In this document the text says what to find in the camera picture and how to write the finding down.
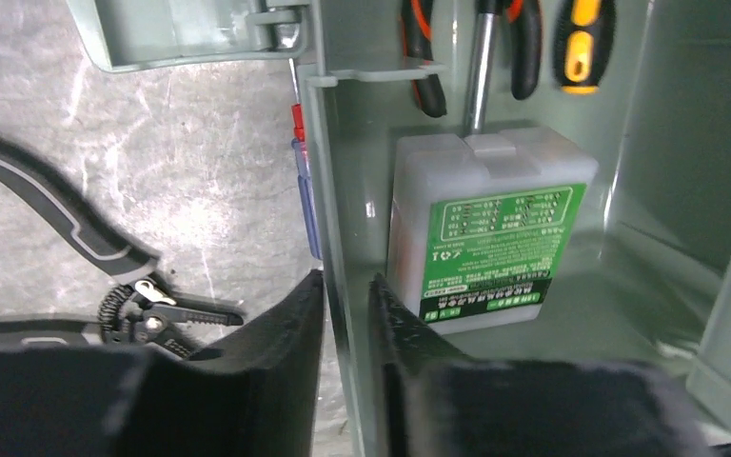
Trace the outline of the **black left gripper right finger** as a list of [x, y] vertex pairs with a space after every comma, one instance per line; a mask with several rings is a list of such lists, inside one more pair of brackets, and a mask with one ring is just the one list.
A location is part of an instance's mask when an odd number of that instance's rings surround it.
[[381, 456], [714, 456], [684, 391], [632, 361], [492, 361], [368, 290]]

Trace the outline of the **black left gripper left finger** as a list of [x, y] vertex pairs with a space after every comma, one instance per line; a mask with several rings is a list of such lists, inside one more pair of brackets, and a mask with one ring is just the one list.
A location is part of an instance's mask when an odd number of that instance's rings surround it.
[[184, 361], [73, 317], [0, 317], [0, 456], [307, 456], [324, 333], [313, 270]]

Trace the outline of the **green label screwdriver bit box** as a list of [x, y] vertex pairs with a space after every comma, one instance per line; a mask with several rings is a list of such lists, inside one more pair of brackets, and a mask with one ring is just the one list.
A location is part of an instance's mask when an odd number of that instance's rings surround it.
[[388, 283], [443, 335], [536, 318], [598, 168], [548, 127], [400, 139]]

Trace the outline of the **green toolbox base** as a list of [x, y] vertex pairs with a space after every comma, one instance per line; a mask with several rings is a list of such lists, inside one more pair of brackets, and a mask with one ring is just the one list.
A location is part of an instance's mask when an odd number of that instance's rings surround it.
[[[731, 434], [731, 1], [620, 1], [598, 92], [552, 69], [560, 3], [542, 2], [543, 64], [510, 96], [499, 38], [486, 130], [548, 126], [598, 162], [537, 319], [451, 336], [485, 358], [641, 359], [682, 380], [707, 435]], [[385, 271], [397, 141], [462, 133], [475, 26], [439, 1], [434, 60], [407, 60], [397, 1], [315, 1], [300, 69], [328, 302], [357, 456], [381, 456], [367, 289]]]

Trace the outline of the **green toolbox latch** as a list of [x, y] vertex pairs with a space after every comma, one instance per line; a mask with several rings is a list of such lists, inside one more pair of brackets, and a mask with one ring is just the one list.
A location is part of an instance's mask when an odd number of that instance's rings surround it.
[[309, 1], [68, 0], [90, 61], [109, 73], [287, 60], [309, 43]]

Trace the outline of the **orange black needle-nose pliers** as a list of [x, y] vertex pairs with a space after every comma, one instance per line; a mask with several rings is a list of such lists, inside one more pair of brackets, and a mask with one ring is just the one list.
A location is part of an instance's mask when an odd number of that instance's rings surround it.
[[[401, 5], [404, 56], [433, 60], [432, 1], [409, 0]], [[466, 119], [473, 129], [484, 121], [487, 94], [493, 69], [495, 46], [501, 21], [508, 24], [511, 47], [510, 92], [523, 101], [536, 90], [543, 53], [543, 15], [540, 3], [532, 0], [478, 1], [472, 49]]]

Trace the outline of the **yellow black handle hammer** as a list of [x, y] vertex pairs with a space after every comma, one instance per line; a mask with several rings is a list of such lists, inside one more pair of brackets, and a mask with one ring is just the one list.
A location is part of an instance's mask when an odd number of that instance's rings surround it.
[[[544, 19], [539, 1], [478, 1], [476, 12], [464, 117], [468, 135], [484, 127], [501, 19], [509, 26], [509, 87], [514, 99], [523, 101], [533, 95], [543, 61]], [[585, 95], [598, 90], [610, 60], [616, 20], [613, 1], [565, 1], [558, 9], [551, 68], [563, 92]]]

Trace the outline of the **black yellow pliers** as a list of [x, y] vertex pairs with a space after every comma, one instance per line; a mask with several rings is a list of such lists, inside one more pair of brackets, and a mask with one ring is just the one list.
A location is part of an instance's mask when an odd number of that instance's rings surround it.
[[153, 345], [187, 359], [200, 345], [180, 325], [239, 327], [244, 323], [245, 314], [237, 301], [172, 291], [157, 272], [157, 255], [108, 223], [53, 165], [2, 138], [0, 183], [114, 281], [96, 312], [102, 343]]

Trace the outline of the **blue red small screwdriver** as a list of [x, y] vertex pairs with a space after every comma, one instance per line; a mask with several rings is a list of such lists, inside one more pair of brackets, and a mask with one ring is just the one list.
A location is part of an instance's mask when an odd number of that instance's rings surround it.
[[291, 146], [294, 151], [296, 167], [298, 171], [298, 190], [301, 198], [301, 206], [305, 221], [306, 237], [309, 250], [311, 255], [315, 259], [321, 260], [322, 250], [314, 205], [309, 154], [306, 148], [306, 133], [301, 106], [301, 93], [299, 88], [297, 63], [294, 58], [291, 58], [288, 60], [288, 64], [295, 97], [295, 103], [291, 106], [290, 109], [293, 120], [293, 139], [291, 141]]

